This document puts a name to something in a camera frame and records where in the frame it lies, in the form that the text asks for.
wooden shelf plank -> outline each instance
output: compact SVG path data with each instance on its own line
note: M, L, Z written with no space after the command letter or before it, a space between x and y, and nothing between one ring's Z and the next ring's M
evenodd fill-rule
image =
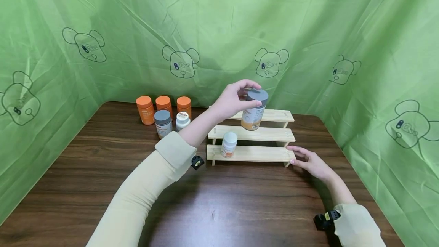
M238 140L295 142L291 129L260 127L255 131L248 131L241 126L217 125L207 135L208 138L221 139L226 132L234 132Z
M242 111L235 114L229 119L240 120L242 118ZM290 111L287 110L276 110L276 109L265 109L262 116L263 122L294 122L294 118Z
M207 160L289 163L295 155L284 147L236 146L232 157L221 155L220 145L207 146Z

orange bottle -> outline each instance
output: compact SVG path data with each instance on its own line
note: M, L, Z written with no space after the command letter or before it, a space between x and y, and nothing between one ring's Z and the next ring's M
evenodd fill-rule
M154 106L152 105L151 97L141 96L136 99L138 105L139 115L142 123L145 125L154 124Z
M177 99L177 111L187 112L189 118L192 120L192 106L191 99L187 96L181 96Z
M171 106L171 99L168 96L159 96L155 100L155 105L157 106L157 111L161 109L165 109L171 114L172 118L172 106Z

forearm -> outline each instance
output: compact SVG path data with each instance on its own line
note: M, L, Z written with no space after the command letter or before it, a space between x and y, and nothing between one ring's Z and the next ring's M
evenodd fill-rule
M137 247L148 212L160 193L179 180L196 153L171 132L122 183L87 247Z
M193 147L198 147L215 125L222 122L212 108L207 109L188 126L179 131L179 135Z
M333 172L324 183L329 189L334 206L338 204L357 204L346 183L336 172Z
M357 204L343 180L334 172L326 185L340 218L334 221L335 235L343 247L385 247L381 231L364 206Z

wooden shelf rack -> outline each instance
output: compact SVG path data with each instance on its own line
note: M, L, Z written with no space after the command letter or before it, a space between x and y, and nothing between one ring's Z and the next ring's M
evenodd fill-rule
M239 112L230 119L240 120L242 112ZM295 158L292 151L285 147L296 139L291 129L286 128L289 122L294 122L290 111L265 109L262 116L263 122L269 122L270 127L260 127L255 131L248 131L242 126L217 125L207 135L213 140L212 145L207 145L207 160L212 161L250 161L250 162L282 162L288 167L290 160ZM236 146L234 155L226 158L221 155L221 146L216 145L216 140L221 140L226 132L234 132L238 140L275 142L277 146Z

dark wood grain tabletop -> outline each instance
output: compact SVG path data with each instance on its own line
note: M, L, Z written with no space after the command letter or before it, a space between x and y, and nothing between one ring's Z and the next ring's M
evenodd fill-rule
M194 108L193 117L202 111ZM388 247L404 246L323 122L293 116L295 145L317 152L343 178ZM135 104L105 103L0 227L0 246L85 246L118 187L158 140L155 126L141 123ZM207 141L197 152L203 158ZM339 246L312 220L332 206L326 187L295 167L206 162L159 196L139 246Z

